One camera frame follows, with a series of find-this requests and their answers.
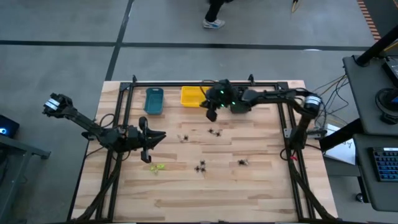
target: table leg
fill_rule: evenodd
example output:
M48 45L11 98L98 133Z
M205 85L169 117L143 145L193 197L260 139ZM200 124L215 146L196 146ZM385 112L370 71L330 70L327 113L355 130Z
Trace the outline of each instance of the table leg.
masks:
M363 133L361 120L358 118L335 133L319 140L323 152L353 138L353 134Z
M38 149L36 147L31 147L30 150L27 151L27 152L32 153L32 155L38 155L42 159L48 159L50 157L50 154L51 154L51 152L48 152L48 151L45 151L45 150L42 150L42 149Z
M363 179L362 177L357 177L357 178L358 178L359 188L361 189L362 193L362 200L364 203L369 203L368 194L366 193L366 188Z

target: black floor stripe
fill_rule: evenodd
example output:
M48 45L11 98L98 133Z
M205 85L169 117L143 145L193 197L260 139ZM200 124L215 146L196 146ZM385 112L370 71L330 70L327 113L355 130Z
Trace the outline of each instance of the black floor stripe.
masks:
M122 24L120 26L118 39L116 40L116 45L113 49L111 61L109 62L109 66L108 66L108 71L106 71L105 81L112 80L114 67L116 66L116 61L118 60L121 43L124 38L124 33L126 32L127 23L129 22L130 12L131 12L133 2L134 2L134 0L129 0L129 2L127 4L126 12L124 12L124 17L123 17Z
M122 43L122 47L182 48L182 49L259 49L259 50L339 50L365 51L370 46L310 46L310 45L263 45L263 44L190 44L190 43Z
M0 40L0 45L114 47L115 42Z

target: yellow tray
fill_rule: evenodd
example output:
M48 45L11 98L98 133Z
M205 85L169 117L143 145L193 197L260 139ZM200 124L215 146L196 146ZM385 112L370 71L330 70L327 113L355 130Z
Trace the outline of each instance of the yellow tray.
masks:
M203 91L210 89L209 86L203 86ZM206 98L198 86L183 86L181 90L181 104L186 107L199 107L200 103Z

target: white paper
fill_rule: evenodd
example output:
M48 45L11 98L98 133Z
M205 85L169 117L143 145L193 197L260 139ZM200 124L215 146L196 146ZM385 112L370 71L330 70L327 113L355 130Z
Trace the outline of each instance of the white paper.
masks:
M333 134L335 131L339 130L339 127L328 124L327 126L328 133L327 135ZM350 139L346 142L343 142L329 150L326 151L325 156L336 159L341 162L346 162L352 165L355 165L355 144L354 140Z

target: sneaker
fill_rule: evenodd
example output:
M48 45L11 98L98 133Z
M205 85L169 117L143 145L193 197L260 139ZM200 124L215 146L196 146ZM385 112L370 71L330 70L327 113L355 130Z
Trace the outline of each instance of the sneaker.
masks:
M206 19L203 20L203 27L204 28L209 28L209 29L219 29L223 27L225 24L225 21L216 19L214 22L208 22Z

